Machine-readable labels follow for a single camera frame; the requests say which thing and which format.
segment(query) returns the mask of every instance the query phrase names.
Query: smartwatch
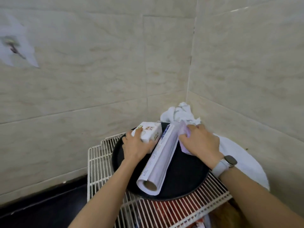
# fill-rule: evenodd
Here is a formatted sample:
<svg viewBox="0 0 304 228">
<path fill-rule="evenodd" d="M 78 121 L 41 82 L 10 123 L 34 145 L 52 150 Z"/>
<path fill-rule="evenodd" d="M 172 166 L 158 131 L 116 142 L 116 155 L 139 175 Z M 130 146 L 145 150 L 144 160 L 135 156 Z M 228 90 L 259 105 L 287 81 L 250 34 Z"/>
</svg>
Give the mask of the smartwatch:
<svg viewBox="0 0 304 228">
<path fill-rule="evenodd" d="M 219 177 L 224 171 L 234 167 L 237 164 L 237 160 L 234 157 L 227 155 L 219 161 L 215 168 L 211 171 L 215 177 Z"/>
</svg>

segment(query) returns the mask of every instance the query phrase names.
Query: watch strap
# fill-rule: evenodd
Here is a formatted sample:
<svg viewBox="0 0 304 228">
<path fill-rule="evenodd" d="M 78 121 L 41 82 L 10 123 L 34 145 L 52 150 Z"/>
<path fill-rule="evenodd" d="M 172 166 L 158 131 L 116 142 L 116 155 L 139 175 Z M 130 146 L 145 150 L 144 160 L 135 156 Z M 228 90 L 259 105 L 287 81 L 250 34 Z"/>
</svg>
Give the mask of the watch strap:
<svg viewBox="0 0 304 228">
<path fill-rule="evenodd" d="M 224 171 L 228 170 L 229 167 L 229 163 L 225 159 L 222 159 L 211 172 L 218 178 Z"/>
</svg>

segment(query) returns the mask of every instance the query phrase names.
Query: left hand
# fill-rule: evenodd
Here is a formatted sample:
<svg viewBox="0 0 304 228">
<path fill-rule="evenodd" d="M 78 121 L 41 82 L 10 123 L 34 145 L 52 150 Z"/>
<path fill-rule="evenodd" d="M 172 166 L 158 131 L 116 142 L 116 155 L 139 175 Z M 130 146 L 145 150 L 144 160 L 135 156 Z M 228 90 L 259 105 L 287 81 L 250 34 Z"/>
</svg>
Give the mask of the left hand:
<svg viewBox="0 0 304 228">
<path fill-rule="evenodd" d="M 135 166 L 154 148 L 155 145 L 153 140 L 150 140 L 149 143 L 143 143 L 141 141 L 140 135 L 142 129 L 142 127 L 138 128 L 135 131 L 134 137 L 131 135 L 132 131 L 127 132 L 126 136 L 123 137 L 123 154 L 125 156 L 125 160 L 130 161 Z"/>
</svg>

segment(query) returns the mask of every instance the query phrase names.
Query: black tray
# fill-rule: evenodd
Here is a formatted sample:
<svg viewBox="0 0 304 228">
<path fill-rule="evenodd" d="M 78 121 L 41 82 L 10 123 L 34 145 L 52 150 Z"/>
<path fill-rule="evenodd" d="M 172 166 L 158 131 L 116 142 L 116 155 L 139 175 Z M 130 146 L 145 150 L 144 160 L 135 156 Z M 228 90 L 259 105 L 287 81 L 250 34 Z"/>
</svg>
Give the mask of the black tray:
<svg viewBox="0 0 304 228">
<path fill-rule="evenodd" d="M 161 126 L 163 131 L 167 125 L 169 125 L 169 123 L 162 122 Z M 118 140 L 113 150 L 112 165 L 114 171 L 119 168 L 121 162 L 124 160 L 122 148 L 123 137 Z M 151 154 L 147 154 L 136 166 L 127 189 L 144 199 L 167 201 L 186 196 L 199 188 L 203 184 L 209 168 L 197 157 L 183 153 L 180 148 L 178 142 L 159 195 L 148 195 L 141 191 L 136 184 Z"/>
</svg>

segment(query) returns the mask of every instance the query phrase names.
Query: right hand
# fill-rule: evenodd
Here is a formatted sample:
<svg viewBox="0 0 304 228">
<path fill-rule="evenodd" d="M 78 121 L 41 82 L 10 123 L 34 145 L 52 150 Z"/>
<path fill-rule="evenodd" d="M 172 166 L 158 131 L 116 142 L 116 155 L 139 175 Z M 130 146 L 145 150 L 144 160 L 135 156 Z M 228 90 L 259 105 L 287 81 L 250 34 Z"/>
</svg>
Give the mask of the right hand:
<svg viewBox="0 0 304 228">
<path fill-rule="evenodd" d="M 205 129 L 203 124 L 187 126 L 191 135 L 181 134 L 179 140 L 193 155 L 198 157 L 211 170 L 219 163 L 224 155 L 219 151 L 219 137 Z"/>
</svg>

